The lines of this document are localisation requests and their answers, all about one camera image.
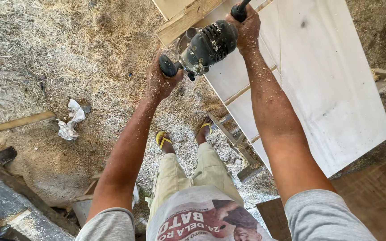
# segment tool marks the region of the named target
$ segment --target plywood sheet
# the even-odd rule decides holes
[[[260,52],[276,65],[273,73],[327,177],[386,139],[386,114],[345,1],[275,0],[259,16]],[[243,65],[242,56],[232,54],[206,77],[223,102],[235,97],[227,108],[251,140],[258,132],[249,92],[236,95],[248,80]],[[258,141],[253,145],[269,168]]]

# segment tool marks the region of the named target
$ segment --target crumpled white paper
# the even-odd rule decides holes
[[[68,110],[71,112],[69,113],[69,117],[72,117],[72,120],[70,120],[67,124],[63,121],[59,121],[59,133],[58,135],[62,137],[65,140],[76,140],[79,136],[76,130],[74,128],[76,127],[77,123],[86,119],[86,115],[84,114],[83,109],[81,106],[73,99],[69,100],[68,103]]]

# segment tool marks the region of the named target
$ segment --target hand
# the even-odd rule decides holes
[[[242,55],[246,50],[259,47],[259,15],[250,4],[247,4],[245,11],[247,11],[247,19],[242,23],[235,20],[231,14],[226,16],[226,21],[238,29],[237,47]]]
[[[147,90],[145,97],[162,101],[168,97],[177,84],[183,79],[183,70],[180,69],[173,77],[167,77],[162,73],[159,66],[160,50],[158,51],[153,64],[147,70]]]

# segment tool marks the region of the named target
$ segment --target sawdust-covered floor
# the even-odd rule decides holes
[[[143,94],[146,69],[161,47],[154,31],[164,22],[151,0],[0,0],[0,123],[47,108],[65,120],[69,98],[92,104],[74,142],[57,135],[54,120],[0,133],[0,150],[14,146],[18,151],[8,170],[22,176],[49,205],[69,206],[90,177],[103,170]],[[173,55],[173,49],[165,52]],[[163,156],[154,134],[162,129],[169,133],[181,166],[192,175],[197,164],[194,136],[206,111],[216,111],[220,118],[228,114],[204,78],[185,79],[160,104],[137,180],[143,196],[151,194]],[[227,126],[240,131],[234,121]],[[239,157],[226,137],[217,130],[209,142],[237,179],[243,165],[234,164]],[[269,172],[247,184],[237,180],[236,186],[247,208],[277,195]],[[137,207],[137,218],[147,219],[146,205]]]

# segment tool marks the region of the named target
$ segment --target wooden stick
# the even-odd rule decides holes
[[[208,13],[226,0],[195,0],[156,30],[159,39],[168,46],[188,28],[195,25]]]
[[[72,200],[72,202],[79,202],[79,201],[84,201],[84,200],[92,200],[93,199],[93,194],[91,195],[84,195],[80,197],[76,197]]]
[[[101,175],[102,175],[102,173],[93,175],[92,181],[99,180],[99,178],[101,178]]]
[[[52,117],[56,117],[56,115],[52,111],[45,111],[41,112],[39,114],[30,115],[24,118],[16,119],[13,121],[8,121],[6,123],[0,124],[0,131],[6,130],[6,129],[12,129],[15,127],[21,127],[24,125],[28,125],[37,121],[46,120]]]

